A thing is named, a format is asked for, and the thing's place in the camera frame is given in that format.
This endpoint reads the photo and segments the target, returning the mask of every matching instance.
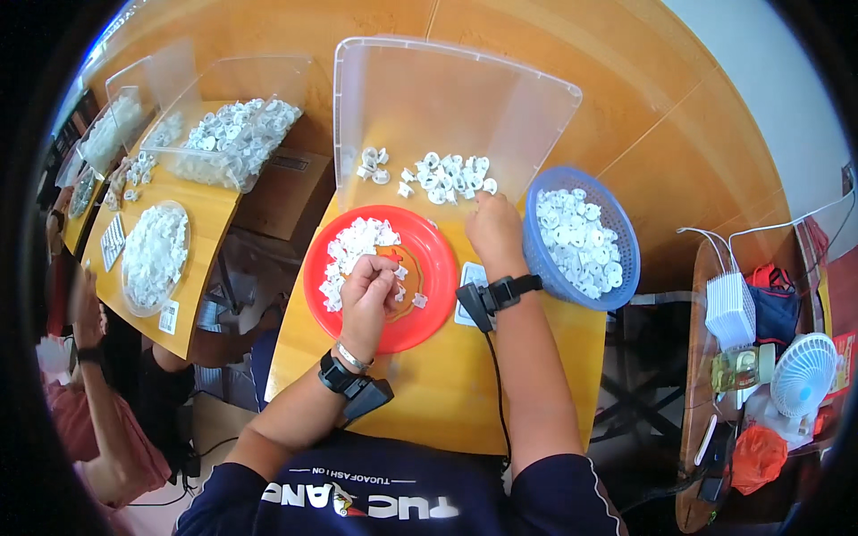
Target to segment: red plastic plate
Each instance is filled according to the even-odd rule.
[[[376,246],[386,256],[408,270],[405,299],[389,315],[378,344],[378,353],[397,353],[419,345],[444,325],[456,302],[456,262],[444,236],[425,218],[404,208],[370,205],[350,210],[325,227],[313,240],[304,260],[304,296],[316,322],[336,338],[342,331],[342,311],[329,313],[319,286],[325,282],[325,266],[334,259],[328,255],[328,243],[357,218],[387,220],[398,232],[402,244]],[[411,303],[419,292],[428,297],[425,309]]]

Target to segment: blue plastic basket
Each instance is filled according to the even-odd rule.
[[[616,244],[622,257],[619,264],[623,267],[623,284],[611,289],[611,292],[602,294],[599,299],[587,298],[572,286],[551,260],[548,248],[542,242],[539,226],[536,223],[536,195],[539,190],[551,191],[563,188],[567,190],[580,188],[586,191],[587,202],[601,206],[601,223],[615,230],[618,235]],[[617,310],[629,303],[637,290],[637,283],[641,276],[641,252],[629,217],[625,215],[617,199],[599,181],[587,173],[570,167],[547,169],[531,183],[524,214],[524,259],[528,263],[530,273],[538,274],[542,278],[542,285],[549,294],[593,310]]]

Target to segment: orange plastic bag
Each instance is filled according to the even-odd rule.
[[[777,432],[754,425],[736,440],[733,452],[733,487],[750,495],[781,474],[787,460],[787,442]]]

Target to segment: silver bracelet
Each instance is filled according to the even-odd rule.
[[[336,349],[342,355],[342,358],[348,361],[350,365],[356,367],[361,372],[367,372],[372,365],[372,361],[369,364],[364,364],[354,358],[349,350],[346,350],[346,347],[342,345],[340,341],[336,342]]]

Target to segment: clear plastic tray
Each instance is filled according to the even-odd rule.
[[[516,202],[527,190],[581,104],[581,90],[502,57],[399,36],[353,37],[336,48],[334,158],[341,212],[397,205],[432,220],[458,220],[473,210],[433,205],[419,183],[396,194],[404,167],[434,151],[486,156],[488,178]],[[365,147],[387,148],[390,181],[356,175]]]
[[[57,178],[54,180],[54,184],[59,188],[74,184],[81,173],[81,169],[83,169],[83,157],[77,150],[77,145],[80,142],[80,140],[75,142],[69,153],[65,155],[63,165],[59,168]]]
[[[127,120],[122,122],[122,124],[117,123],[115,114],[111,114],[110,117],[107,116],[107,113],[110,111],[113,103],[115,103],[120,97],[131,99],[131,102],[139,107],[137,113],[128,117]],[[89,125],[87,131],[83,133],[83,137],[81,137],[81,140],[77,143],[76,149],[87,164],[93,167],[96,172],[96,177],[99,180],[105,179],[105,176],[110,171],[111,164],[119,155],[119,151],[124,149],[124,141],[131,138],[134,132],[137,132],[139,135],[144,118],[145,114],[143,113],[142,106],[140,106],[140,94],[136,87],[123,87],[121,91],[113,95],[113,97],[108,100],[107,104],[101,108],[99,115],[95,117],[95,120]],[[91,152],[88,154],[88,151],[84,150],[85,144],[92,136],[96,125],[100,125],[99,128],[110,128],[112,126],[112,137],[110,139],[110,144],[105,147],[104,152]]]
[[[69,217],[80,218],[87,211],[89,203],[93,200],[95,192],[96,171],[92,166],[87,166],[75,180],[75,190],[71,194],[69,202]]]
[[[127,154],[137,144],[143,131],[162,111],[196,79],[193,42],[182,38],[132,63],[105,81],[108,100],[123,92],[134,91],[144,119],[139,129],[123,132],[122,143]]]
[[[262,111],[274,99],[304,108],[306,77],[311,60],[307,56],[230,57],[215,61],[179,95],[159,118],[158,123],[175,113],[184,119],[182,133],[166,147],[158,147],[150,138],[153,126],[141,145],[156,154],[159,163],[179,178],[217,184],[242,193],[256,185],[257,174],[236,177],[227,166],[229,145],[222,152],[182,148],[192,128],[208,112],[217,112],[225,104],[265,99],[263,107],[250,119],[236,139],[259,127]]]
[[[181,208],[183,213],[188,214],[184,210],[184,207],[182,205],[180,205],[179,203],[172,201],[172,200],[166,200],[166,201],[158,202],[158,203],[155,203],[153,206],[154,207]],[[190,220],[188,220],[188,225],[185,226],[185,228],[184,228],[184,248],[187,250],[190,249]],[[185,258],[185,260],[182,262],[182,265],[178,269],[179,272],[181,273],[181,276],[179,277],[178,281],[181,281],[182,280],[181,278],[184,277],[184,267],[187,264],[188,264],[188,259]],[[159,300],[158,303],[156,303],[152,307],[141,307],[141,306],[135,304],[133,301],[131,301],[131,298],[129,298],[129,296],[128,296],[128,293],[126,291],[127,286],[128,286],[128,273],[125,271],[125,268],[123,267],[122,270],[120,270],[120,272],[121,272],[120,277],[122,278],[122,299],[125,302],[125,307],[128,308],[128,311],[130,311],[130,313],[132,315],[139,316],[140,318],[146,318],[147,316],[152,316],[152,315],[158,314],[160,312],[160,310],[164,308],[164,305],[166,304],[166,302],[168,302],[170,300],[170,298],[172,297],[172,294],[176,291],[176,287],[178,286],[178,281],[171,282],[169,285],[167,285],[167,291],[164,294],[163,299]]]

